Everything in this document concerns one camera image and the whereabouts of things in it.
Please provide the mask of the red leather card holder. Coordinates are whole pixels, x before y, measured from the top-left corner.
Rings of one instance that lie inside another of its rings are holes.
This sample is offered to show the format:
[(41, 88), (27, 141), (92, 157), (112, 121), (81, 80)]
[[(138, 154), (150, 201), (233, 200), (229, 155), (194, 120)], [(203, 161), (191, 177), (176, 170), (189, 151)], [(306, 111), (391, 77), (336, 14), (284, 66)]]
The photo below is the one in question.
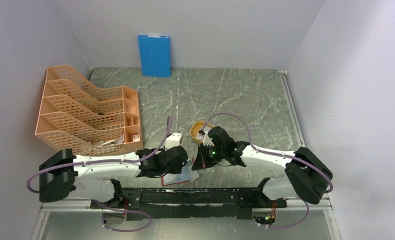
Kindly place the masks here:
[(170, 186), (170, 185), (174, 185), (174, 184), (190, 182), (187, 179), (186, 172), (183, 169), (184, 169), (184, 166), (183, 166), (180, 174), (171, 174), (171, 173), (168, 174), (167, 173), (165, 176), (163, 176), (161, 178), (161, 185), (163, 187), (165, 187), (165, 186)]

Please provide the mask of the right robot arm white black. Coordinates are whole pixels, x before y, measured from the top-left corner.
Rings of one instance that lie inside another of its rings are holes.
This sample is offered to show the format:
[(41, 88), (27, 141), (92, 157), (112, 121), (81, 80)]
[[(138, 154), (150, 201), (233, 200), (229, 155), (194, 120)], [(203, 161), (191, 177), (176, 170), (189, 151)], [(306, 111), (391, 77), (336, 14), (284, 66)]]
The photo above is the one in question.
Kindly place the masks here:
[(261, 207), (289, 197), (317, 205), (331, 190), (333, 173), (309, 148), (301, 146), (296, 151), (280, 151), (258, 147), (248, 141), (235, 141), (220, 126), (199, 133), (203, 140), (198, 145), (192, 166), (194, 171), (214, 167), (226, 160), (233, 166), (258, 167), (284, 175), (262, 181), (262, 189), (255, 194), (255, 201)]

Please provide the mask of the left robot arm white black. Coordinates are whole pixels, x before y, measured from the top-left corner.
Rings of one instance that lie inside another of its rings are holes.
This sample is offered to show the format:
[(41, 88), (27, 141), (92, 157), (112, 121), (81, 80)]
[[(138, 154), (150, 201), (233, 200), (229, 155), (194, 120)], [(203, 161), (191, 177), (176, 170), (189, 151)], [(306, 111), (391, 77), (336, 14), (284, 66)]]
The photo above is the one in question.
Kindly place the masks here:
[(187, 151), (180, 145), (113, 156), (75, 155), (70, 148), (62, 149), (39, 166), (39, 201), (80, 197), (117, 208), (124, 201), (120, 179), (180, 174), (187, 161)]

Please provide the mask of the yellow oval tray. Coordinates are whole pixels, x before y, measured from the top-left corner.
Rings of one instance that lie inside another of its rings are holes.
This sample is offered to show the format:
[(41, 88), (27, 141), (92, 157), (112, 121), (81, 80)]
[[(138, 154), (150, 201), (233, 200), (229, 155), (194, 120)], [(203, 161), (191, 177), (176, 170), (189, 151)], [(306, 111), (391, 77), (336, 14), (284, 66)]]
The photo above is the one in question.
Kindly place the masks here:
[(190, 129), (190, 135), (192, 137), (192, 140), (198, 144), (201, 144), (203, 141), (203, 137), (205, 134), (201, 134), (200, 130), (202, 129), (203, 125), (205, 124), (205, 121), (203, 120), (198, 120), (196, 121), (193, 126)]

